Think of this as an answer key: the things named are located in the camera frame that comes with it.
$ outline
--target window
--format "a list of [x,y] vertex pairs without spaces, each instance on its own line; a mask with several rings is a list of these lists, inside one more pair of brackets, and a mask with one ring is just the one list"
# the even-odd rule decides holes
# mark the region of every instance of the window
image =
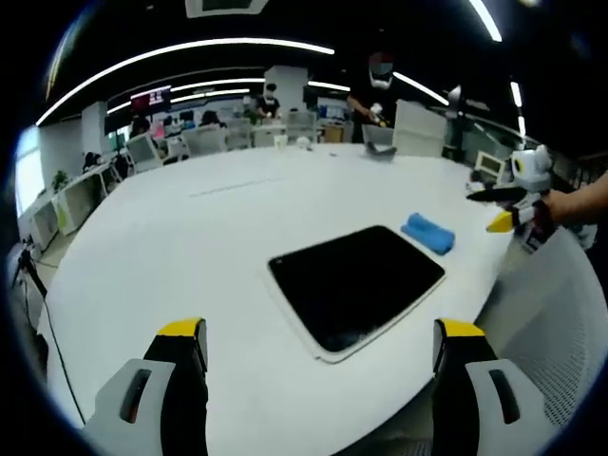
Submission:
[[17,217],[26,212],[45,188],[40,160],[38,129],[30,128],[22,133],[17,145],[15,164]]

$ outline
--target black shirt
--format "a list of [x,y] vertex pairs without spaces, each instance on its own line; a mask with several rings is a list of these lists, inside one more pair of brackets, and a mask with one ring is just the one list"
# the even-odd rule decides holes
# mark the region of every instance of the black shirt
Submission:
[[272,117],[276,117],[276,112],[281,107],[280,103],[276,98],[266,99],[263,96],[257,99],[257,108],[264,111],[264,114],[268,114],[270,112]]
[[[371,85],[370,74],[367,69],[357,71],[356,76],[351,80],[351,93],[356,101],[367,109],[378,103],[382,106],[380,116],[389,121],[389,126],[395,124],[395,113],[397,111],[397,87],[394,78],[392,84],[386,90],[376,88]],[[362,116],[358,111],[354,111],[353,120],[357,124],[371,124],[368,117]]]

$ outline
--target tablet screen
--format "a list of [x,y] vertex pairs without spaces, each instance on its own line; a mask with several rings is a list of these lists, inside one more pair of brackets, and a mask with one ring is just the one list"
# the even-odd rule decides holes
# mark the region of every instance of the tablet screen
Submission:
[[297,316],[328,352],[342,352],[380,329],[445,274],[383,226],[278,256],[269,266]]

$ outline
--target potted plant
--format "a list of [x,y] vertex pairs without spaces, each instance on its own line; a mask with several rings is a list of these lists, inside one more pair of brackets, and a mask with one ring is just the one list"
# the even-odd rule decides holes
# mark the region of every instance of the potted plant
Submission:
[[66,171],[63,170],[59,170],[57,171],[57,173],[55,174],[55,177],[53,178],[53,192],[57,193],[59,192],[59,190],[61,190],[62,188],[64,188],[67,184],[69,183],[69,177],[67,176]]

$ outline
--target blue sponge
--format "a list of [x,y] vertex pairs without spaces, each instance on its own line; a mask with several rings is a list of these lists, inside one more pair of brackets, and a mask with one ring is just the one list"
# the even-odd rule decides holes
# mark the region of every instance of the blue sponge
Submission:
[[454,233],[437,226],[417,212],[409,216],[408,222],[401,227],[401,231],[438,255],[445,255],[449,252],[456,238]]

